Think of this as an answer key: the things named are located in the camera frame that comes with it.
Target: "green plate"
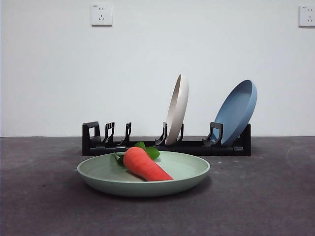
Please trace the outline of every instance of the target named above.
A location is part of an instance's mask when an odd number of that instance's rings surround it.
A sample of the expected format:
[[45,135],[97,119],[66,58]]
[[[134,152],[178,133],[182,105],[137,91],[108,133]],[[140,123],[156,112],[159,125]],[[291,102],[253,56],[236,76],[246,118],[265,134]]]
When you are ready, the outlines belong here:
[[200,183],[210,164],[196,156],[160,151],[155,160],[173,180],[144,181],[117,165],[114,154],[90,158],[78,165],[83,180],[99,191],[129,197],[155,197],[178,193]]

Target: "electrical outlet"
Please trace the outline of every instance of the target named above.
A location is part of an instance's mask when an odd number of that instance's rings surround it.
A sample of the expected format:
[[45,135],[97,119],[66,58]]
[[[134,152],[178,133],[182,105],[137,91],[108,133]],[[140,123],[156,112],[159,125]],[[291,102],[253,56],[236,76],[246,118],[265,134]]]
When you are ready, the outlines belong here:
[[91,5],[91,24],[92,26],[112,26],[113,14],[111,4]]
[[315,5],[300,6],[299,27],[315,27]]

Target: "green leaf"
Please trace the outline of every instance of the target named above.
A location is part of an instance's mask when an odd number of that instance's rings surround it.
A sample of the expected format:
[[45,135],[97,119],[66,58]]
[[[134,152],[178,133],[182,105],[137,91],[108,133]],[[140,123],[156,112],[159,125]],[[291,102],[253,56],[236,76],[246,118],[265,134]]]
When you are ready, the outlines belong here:
[[155,147],[148,147],[146,149],[146,153],[149,155],[149,157],[152,159],[152,160],[155,160],[158,158],[159,156],[159,151],[155,148]]
[[142,148],[144,151],[146,150],[146,146],[144,145],[144,142],[137,142],[134,147]]
[[114,152],[115,160],[117,161],[117,164],[119,166],[125,166],[124,165],[124,155],[123,154],[117,154]]

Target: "toy carrot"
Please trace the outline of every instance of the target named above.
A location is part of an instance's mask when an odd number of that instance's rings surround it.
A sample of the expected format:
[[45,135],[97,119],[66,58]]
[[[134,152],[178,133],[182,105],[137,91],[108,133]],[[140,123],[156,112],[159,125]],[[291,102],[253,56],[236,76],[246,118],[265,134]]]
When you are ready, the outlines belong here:
[[147,181],[173,179],[140,147],[131,147],[124,154],[124,165],[128,170]]

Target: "plastic dish rack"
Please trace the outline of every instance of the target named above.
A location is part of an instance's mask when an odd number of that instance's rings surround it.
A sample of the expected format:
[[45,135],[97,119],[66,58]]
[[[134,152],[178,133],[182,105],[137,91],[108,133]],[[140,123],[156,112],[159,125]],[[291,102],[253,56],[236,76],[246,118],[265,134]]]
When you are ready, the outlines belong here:
[[[94,128],[94,136],[90,136],[90,129]],[[219,130],[217,140],[211,141],[210,137],[213,129]],[[83,123],[82,125],[82,156],[99,156],[113,152],[123,152],[133,147],[136,142],[143,141],[146,147],[154,146],[160,151],[181,152],[196,156],[250,156],[251,155],[251,125],[248,124],[242,134],[234,141],[230,147],[221,145],[223,135],[223,124],[211,122],[210,133],[203,137],[194,137],[196,141],[183,140],[184,124],[182,124],[180,136],[177,141],[170,145],[165,145],[167,137],[167,123],[163,123],[163,132],[160,138],[154,141],[130,140],[131,122],[126,124],[126,134],[123,140],[113,141],[115,123],[105,125],[105,137],[101,140],[98,121]]]

